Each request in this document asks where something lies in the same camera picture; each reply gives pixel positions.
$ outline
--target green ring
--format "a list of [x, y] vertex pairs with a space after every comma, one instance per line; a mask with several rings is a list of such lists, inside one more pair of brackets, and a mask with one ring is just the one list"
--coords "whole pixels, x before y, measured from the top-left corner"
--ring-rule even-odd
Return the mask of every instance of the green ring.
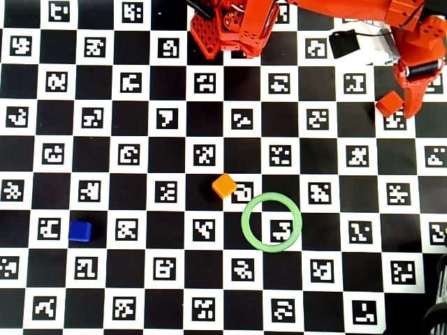
[[[289, 211], [292, 212], [293, 215], [293, 231], [291, 236], [286, 241], [282, 242], [281, 244], [277, 244], [275, 246], [264, 244], [263, 242], [259, 241], [253, 235], [250, 228], [250, 215], [251, 212], [253, 211], [253, 208], [260, 202], [270, 200], [282, 203], [288, 208]], [[280, 253], [281, 251], [286, 250], [289, 246], [291, 246], [296, 242], [296, 240], [300, 236], [302, 228], [301, 212], [298, 209], [298, 206], [292, 201], [292, 199], [286, 197], [283, 194], [275, 192], [263, 193], [251, 199], [251, 201], [247, 204], [244, 211], [242, 212], [240, 222], [242, 226], [242, 232], [244, 233], [244, 236], [247, 239], [247, 241], [256, 249], [262, 250], [266, 253]]]

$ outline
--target orange block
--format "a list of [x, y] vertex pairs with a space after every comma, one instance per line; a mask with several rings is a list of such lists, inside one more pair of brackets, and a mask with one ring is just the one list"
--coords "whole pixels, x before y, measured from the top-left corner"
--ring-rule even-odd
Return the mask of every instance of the orange block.
[[222, 199], [225, 199], [231, 193], [236, 191], [236, 188], [237, 184], [226, 173], [221, 175], [214, 181], [214, 183], [212, 183], [212, 189], [215, 190]]

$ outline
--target black component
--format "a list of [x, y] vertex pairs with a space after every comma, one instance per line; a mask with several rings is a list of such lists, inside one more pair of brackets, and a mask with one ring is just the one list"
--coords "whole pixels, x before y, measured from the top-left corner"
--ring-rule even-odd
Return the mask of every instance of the black component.
[[407, 75], [407, 79], [412, 79], [415, 77], [420, 77], [421, 75], [431, 75], [438, 71], [439, 62], [432, 61], [431, 63], [422, 64], [419, 66], [415, 66], [413, 68], [409, 68], [409, 74]]
[[330, 47], [334, 58], [338, 59], [360, 49], [356, 31], [337, 31], [329, 36]]

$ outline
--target checkerboard mat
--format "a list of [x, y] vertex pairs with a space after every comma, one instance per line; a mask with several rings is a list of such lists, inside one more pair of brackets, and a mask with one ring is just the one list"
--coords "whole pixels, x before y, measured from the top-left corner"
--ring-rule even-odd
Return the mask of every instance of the checkerboard mat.
[[[177, 1], [0, 1], [0, 334], [414, 334], [446, 250], [446, 76], [384, 119], [391, 68], [336, 65], [343, 21], [280, 6], [260, 58], [207, 61]], [[268, 191], [302, 211], [283, 253], [240, 227]], [[293, 218], [266, 202], [251, 229]]]

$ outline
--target blue cube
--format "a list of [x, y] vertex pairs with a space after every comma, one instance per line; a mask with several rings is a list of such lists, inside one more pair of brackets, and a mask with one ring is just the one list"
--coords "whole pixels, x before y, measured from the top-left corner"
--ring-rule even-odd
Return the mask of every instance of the blue cube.
[[91, 223], [86, 221], [70, 221], [68, 240], [89, 242], [91, 238]]

